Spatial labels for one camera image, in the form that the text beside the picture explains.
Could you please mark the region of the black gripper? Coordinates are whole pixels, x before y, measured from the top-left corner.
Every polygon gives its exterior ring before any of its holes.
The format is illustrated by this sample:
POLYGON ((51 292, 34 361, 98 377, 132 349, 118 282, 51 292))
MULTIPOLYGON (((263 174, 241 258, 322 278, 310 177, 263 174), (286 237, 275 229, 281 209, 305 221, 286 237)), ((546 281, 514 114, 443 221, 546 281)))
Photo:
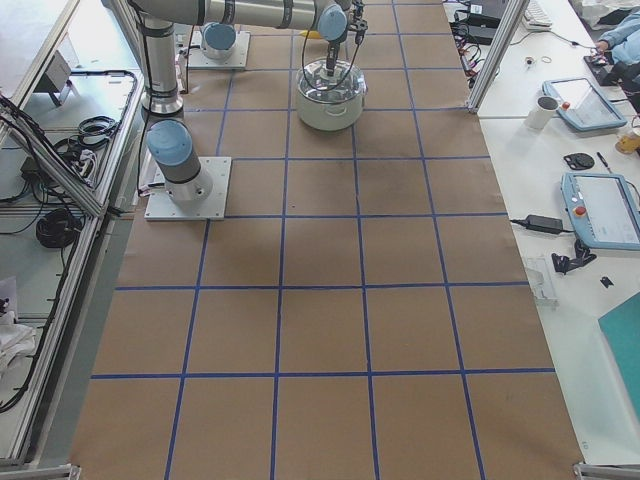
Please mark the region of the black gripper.
POLYGON ((337 51, 340 50, 341 44, 342 41, 338 39, 328 42, 328 50, 325 63, 325 69, 328 76, 333 76, 335 74, 337 51))

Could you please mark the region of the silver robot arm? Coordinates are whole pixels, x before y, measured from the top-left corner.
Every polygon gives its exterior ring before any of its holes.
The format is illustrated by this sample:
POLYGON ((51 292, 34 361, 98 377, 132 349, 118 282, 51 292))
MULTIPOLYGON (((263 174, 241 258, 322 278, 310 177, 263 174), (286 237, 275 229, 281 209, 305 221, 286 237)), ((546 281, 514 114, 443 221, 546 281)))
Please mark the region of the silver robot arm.
POLYGON ((310 63, 343 52, 339 1, 132 1, 144 79, 142 215, 339 218, 359 208, 353 125, 305 121, 310 63))
POLYGON ((201 27, 200 49, 209 59, 226 60, 232 54, 236 36, 236 30, 232 25, 207 23, 201 27))

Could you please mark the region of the person blue sleeve arm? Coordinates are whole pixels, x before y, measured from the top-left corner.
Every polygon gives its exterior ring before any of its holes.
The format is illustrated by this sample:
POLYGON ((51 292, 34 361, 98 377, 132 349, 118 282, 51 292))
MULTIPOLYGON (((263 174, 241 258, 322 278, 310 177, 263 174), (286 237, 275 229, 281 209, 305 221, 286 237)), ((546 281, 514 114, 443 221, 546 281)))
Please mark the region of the person blue sleeve arm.
POLYGON ((638 63, 640 56, 639 25, 639 12, 629 14, 616 28, 600 36, 595 43, 596 49, 599 52, 610 52, 615 63, 638 63))

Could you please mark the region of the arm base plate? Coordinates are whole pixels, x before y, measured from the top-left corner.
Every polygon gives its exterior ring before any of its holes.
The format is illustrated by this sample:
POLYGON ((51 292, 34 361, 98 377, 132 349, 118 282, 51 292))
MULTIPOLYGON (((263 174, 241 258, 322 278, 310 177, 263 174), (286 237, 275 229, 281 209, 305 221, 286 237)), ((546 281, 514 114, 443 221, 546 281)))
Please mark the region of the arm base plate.
POLYGON ((202 41, 199 30, 194 32, 190 45, 190 70, 244 70, 246 68, 250 33, 238 31, 234 44, 230 49, 219 50, 209 48, 202 41))
POLYGON ((200 157, 201 169, 183 184, 166 182, 156 168, 160 186, 148 196, 144 217, 149 221, 223 220, 232 167, 230 157, 200 157))

